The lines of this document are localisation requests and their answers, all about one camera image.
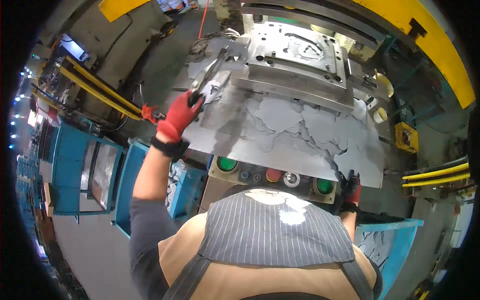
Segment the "shoulder strap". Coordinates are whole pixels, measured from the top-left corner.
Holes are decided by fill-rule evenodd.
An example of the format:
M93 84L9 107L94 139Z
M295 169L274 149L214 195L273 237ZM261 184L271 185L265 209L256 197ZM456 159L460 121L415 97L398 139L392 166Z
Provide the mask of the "shoulder strap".
M360 300L373 300L373 291L368 284L367 277L356 260L341 264L342 271L357 292Z
M180 275L163 296L163 300L190 299L205 274L210 260L198 253L183 267Z

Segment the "red emergency stop button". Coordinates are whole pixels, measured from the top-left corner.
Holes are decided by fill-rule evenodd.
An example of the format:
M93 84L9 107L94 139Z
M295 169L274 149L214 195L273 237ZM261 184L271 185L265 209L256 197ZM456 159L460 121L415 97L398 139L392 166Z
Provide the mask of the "red emergency stop button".
M280 177L282 177L282 172L277 169L269 168L265 174L265 177L269 182L277 182Z

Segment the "concrete floor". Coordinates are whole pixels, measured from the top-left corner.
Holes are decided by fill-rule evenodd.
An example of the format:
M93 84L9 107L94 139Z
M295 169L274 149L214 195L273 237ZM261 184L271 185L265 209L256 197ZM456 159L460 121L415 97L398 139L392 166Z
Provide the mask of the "concrete floor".
M167 97L170 87L185 63L189 46L198 36L202 14L203 11L186 14L175 31L152 51L143 69L145 102L149 105L159 104L160 111L165 112L169 101L173 100ZM217 30L215 13L208 12L203 33ZM429 124L441 129L446 118L461 122L463 115L454 113ZM123 134L148 140L154 132L154 125L130 120ZM442 149L452 135L435 132L426 126L419 127L419 135L419 159L424 160L425 164L443 162ZM404 168L399 150L392 148L389 153L388 168ZM407 216L409 211L408 202L401 195L400 177L385 179L381 189L362 188L360 199L360 208L365 211L387 212L393 216ZM433 210L425 202L418 200L415 211L415 216L425 220L425 225L418 230L408 259L386 299L405 299L416 284L425 278L434 262L433 251L440 232L452 222L451 204L437 204ZM112 215L84 216L79 225L73 217L56 216L53 220L63 255L91 300L139 299L130 280L128 239L110 225L112 219Z

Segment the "red cable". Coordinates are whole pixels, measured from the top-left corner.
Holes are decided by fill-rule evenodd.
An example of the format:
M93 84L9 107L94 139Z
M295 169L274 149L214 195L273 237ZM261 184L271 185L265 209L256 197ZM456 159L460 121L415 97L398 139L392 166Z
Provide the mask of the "red cable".
M207 15L208 1L209 0L207 0L207 5L205 6L204 17L202 18L202 24L200 24L200 32L198 33L198 39L202 37L202 28L204 26L205 16Z
M190 154L192 154L192 153L193 153L193 149L190 150L190 152L185 156L185 159L187 159L190 156Z

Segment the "pliers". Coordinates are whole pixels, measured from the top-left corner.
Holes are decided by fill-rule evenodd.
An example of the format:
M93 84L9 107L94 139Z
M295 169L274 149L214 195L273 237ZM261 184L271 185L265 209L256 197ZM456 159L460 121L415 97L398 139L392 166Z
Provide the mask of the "pliers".
M216 59L210 63L205 69L203 69L200 74L198 74L197 78L192 82L190 85L190 91L192 94L188 99L188 106L193 107L201 97L205 97L205 95L201 94L203 88L206 84L212 80L216 73L220 70L222 64L227 60L229 57L227 53L228 46L225 48L221 48L219 51Z

